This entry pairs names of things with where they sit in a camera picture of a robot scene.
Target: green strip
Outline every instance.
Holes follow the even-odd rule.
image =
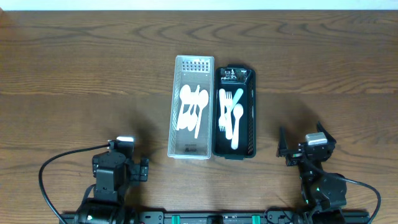
[[[261,219],[259,215],[253,215],[251,219],[252,219],[252,224],[261,224]]]
[[[172,215],[172,224],[180,224],[180,216]]]

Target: fork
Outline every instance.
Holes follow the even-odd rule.
[[[218,119],[218,127],[220,129],[220,131],[225,131],[225,105],[224,105],[224,101],[225,101],[225,90],[224,89],[220,89],[219,90],[219,94],[218,94],[219,98],[220,98],[220,111],[221,111],[221,115],[220,118]]]
[[[232,92],[226,92],[224,104],[226,107],[226,124],[225,124],[225,138],[231,140],[233,137],[232,132],[232,120],[231,120],[231,110],[232,110]]]

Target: wooden table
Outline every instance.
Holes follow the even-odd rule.
[[[276,158],[280,125],[295,142],[323,122],[338,145],[324,169],[377,188],[376,223],[398,219],[398,20],[378,11],[5,12],[0,18],[1,223],[57,223],[37,174],[61,152],[137,139],[149,181],[131,205],[259,210],[303,205],[299,172]],[[213,55],[257,72],[257,156],[167,157],[174,61]],[[93,151],[51,163],[60,212],[78,208]],[[348,184],[347,208],[376,206]]]

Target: white wall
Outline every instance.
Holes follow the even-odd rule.
[[[398,9],[398,0],[0,0],[7,10]]]

